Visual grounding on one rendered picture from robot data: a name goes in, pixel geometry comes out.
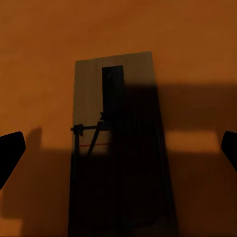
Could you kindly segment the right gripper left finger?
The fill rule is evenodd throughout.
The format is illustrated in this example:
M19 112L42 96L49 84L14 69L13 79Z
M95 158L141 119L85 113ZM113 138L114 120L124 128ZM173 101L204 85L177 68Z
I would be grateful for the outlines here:
M26 150L21 131L0 137L0 190Z

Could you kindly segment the mousetrap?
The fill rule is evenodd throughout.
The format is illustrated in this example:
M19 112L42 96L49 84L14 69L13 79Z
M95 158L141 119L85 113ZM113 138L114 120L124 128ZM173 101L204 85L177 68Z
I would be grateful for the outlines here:
M149 52L76 62L68 237L180 237Z

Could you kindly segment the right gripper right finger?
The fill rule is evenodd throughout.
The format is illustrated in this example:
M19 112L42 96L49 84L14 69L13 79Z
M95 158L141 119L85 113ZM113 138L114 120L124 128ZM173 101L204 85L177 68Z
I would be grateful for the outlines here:
M237 133L226 131L221 149L237 171Z

